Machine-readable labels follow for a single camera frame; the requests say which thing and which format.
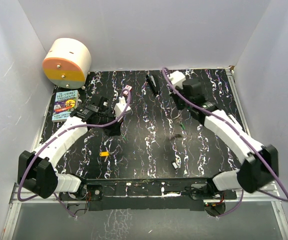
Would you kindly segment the small red white box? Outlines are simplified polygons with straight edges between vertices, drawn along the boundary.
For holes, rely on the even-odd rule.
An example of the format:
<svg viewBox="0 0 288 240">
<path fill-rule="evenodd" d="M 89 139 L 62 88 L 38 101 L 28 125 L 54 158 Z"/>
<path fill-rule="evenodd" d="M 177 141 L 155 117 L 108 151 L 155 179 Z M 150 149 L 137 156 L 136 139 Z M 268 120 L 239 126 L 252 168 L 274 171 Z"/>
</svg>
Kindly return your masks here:
<svg viewBox="0 0 288 240">
<path fill-rule="evenodd" d="M 126 86 L 125 86 L 125 91 L 123 92 L 123 94 L 127 95 L 128 92 L 130 92 L 131 90 L 132 90 L 132 87 L 129 86 L 129 85 L 126 85 Z"/>
</svg>

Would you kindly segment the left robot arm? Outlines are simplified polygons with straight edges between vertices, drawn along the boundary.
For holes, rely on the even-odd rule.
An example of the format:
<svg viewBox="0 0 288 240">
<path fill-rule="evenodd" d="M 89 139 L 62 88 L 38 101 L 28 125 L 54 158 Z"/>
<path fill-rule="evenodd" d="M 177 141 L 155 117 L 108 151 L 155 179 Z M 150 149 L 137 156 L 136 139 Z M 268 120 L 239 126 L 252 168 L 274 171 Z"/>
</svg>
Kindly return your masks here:
<svg viewBox="0 0 288 240">
<path fill-rule="evenodd" d="M 92 128 L 101 128 L 109 137 L 121 135 L 123 116 L 130 111 L 130 98 L 121 96 L 114 108 L 102 96 L 93 96 L 78 106 L 64 124 L 32 152 L 23 151 L 18 159 L 19 189 L 47 199 L 52 194 L 70 193 L 81 200 L 87 195 L 83 179 L 74 174 L 58 173 L 55 168 L 69 148 Z"/>
</svg>

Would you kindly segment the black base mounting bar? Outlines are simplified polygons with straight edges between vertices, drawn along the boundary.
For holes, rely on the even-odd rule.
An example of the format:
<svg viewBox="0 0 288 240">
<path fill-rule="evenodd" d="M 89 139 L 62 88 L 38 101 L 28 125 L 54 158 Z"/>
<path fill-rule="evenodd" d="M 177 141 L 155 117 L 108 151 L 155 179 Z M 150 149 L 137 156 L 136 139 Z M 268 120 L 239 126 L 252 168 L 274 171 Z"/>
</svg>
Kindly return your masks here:
<svg viewBox="0 0 288 240">
<path fill-rule="evenodd" d="M 201 188 L 207 179 L 86 179 L 81 192 L 60 193 L 69 206 L 81 204 L 83 211 L 187 209 L 205 211 L 213 217 L 227 212 L 226 202 L 236 200 L 234 190 L 211 194 Z"/>
</svg>

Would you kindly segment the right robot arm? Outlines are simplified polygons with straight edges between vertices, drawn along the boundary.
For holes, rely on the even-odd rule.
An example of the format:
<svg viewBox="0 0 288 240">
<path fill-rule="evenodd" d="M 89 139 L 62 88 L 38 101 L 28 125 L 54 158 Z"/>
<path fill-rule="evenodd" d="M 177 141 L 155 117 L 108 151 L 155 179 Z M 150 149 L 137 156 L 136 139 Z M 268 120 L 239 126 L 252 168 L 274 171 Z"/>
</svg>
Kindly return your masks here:
<svg viewBox="0 0 288 240">
<path fill-rule="evenodd" d="M 201 190 L 217 199 L 226 190 L 259 191 L 279 177 L 278 151 L 273 145 L 263 145 L 243 131 L 232 116 L 203 95 L 197 80 L 171 77 L 171 97 L 178 110 L 188 109 L 202 126 L 219 137 L 240 162 L 237 170 L 223 171 L 207 180 Z"/>
</svg>

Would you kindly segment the white rectangular device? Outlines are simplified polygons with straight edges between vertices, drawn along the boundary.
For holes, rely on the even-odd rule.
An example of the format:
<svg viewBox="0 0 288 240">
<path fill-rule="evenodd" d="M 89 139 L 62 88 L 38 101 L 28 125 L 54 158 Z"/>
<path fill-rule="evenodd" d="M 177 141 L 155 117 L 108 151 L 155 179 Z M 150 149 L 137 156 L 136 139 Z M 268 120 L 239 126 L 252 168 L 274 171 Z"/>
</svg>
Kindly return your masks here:
<svg viewBox="0 0 288 240">
<path fill-rule="evenodd" d="M 239 131 L 244 131 L 243 127 L 240 125 L 240 123 L 237 121 L 237 119 L 232 115 L 229 114 L 228 118 L 232 121 L 232 125 Z"/>
</svg>

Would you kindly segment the small black white clip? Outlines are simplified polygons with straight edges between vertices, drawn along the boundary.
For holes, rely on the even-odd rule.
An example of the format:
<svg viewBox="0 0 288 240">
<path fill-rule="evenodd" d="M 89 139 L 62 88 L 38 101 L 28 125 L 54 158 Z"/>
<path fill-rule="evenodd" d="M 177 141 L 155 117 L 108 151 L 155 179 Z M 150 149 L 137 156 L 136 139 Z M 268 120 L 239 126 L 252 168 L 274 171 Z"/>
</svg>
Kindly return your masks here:
<svg viewBox="0 0 288 240">
<path fill-rule="evenodd" d="M 173 161 L 171 164 L 175 170 L 179 168 L 179 165 L 175 161 Z"/>
</svg>

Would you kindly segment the key with green tag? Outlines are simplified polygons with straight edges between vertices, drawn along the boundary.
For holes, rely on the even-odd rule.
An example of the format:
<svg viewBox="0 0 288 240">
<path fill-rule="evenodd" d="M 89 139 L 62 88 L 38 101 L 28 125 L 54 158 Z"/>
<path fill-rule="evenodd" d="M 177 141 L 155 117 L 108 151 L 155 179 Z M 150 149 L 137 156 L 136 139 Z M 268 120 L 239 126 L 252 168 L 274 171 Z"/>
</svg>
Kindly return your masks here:
<svg viewBox="0 0 288 240">
<path fill-rule="evenodd" d="M 184 126 L 183 123 L 180 123 L 180 127 L 181 127 L 184 131 L 186 130 L 186 128 L 185 128 L 185 126 Z"/>
</svg>

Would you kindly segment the round pastel drawer box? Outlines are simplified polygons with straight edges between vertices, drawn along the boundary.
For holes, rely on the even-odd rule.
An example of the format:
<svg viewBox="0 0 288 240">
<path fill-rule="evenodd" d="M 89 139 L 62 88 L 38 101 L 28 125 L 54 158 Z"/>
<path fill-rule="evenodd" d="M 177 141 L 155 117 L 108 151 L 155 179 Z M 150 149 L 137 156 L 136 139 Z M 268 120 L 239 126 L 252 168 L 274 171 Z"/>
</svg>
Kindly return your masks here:
<svg viewBox="0 0 288 240">
<path fill-rule="evenodd" d="M 85 85 L 91 63 L 90 51 L 82 42 L 58 38 L 42 61 L 42 69 L 54 85 L 75 90 Z"/>
</svg>

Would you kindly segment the blue children's paperback book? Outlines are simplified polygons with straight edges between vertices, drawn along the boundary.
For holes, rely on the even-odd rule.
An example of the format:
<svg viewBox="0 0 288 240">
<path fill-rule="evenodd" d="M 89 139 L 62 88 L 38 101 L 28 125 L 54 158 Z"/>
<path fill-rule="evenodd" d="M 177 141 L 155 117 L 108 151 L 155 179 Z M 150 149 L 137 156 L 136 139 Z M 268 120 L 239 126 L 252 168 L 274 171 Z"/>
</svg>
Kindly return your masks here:
<svg viewBox="0 0 288 240">
<path fill-rule="evenodd" d="M 54 100 L 52 121 L 55 123 L 65 122 L 70 117 L 71 112 L 78 107 L 79 96 L 78 90 L 57 92 Z"/>
</svg>

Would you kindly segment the black stapler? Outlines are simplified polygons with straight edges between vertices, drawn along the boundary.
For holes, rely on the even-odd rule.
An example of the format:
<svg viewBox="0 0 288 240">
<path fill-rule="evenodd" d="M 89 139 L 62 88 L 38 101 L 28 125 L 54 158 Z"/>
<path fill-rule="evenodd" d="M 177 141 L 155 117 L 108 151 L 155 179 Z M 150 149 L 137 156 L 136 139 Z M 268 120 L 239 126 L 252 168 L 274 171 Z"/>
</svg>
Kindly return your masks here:
<svg viewBox="0 0 288 240">
<path fill-rule="evenodd" d="M 155 96 L 158 96 L 160 94 L 160 91 L 161 91 L 158 77 L 156 75 L 147 74 L 146 75 L 146 81 L 148 82 L 150 89 L 152 90 L 153 94 Z"/>
</svg>

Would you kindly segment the key with yellow tag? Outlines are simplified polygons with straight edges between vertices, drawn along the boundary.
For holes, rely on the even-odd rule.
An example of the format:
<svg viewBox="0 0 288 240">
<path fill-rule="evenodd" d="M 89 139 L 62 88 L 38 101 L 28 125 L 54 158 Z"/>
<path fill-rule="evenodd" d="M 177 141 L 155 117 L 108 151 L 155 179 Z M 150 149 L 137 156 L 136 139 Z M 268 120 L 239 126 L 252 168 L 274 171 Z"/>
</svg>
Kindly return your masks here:
<svg viewBox="0 0 288 240">
<path fill-rule="evenodd" d="M 110 156 L 110 153 L 109 153 L 108 151 L 101 151 L 101 152 L 99 153 L 100 159 L 103 160 L 104 162 L 107 161 L 107 159 L 109 158 L 109 156 Z"/>
</svg>

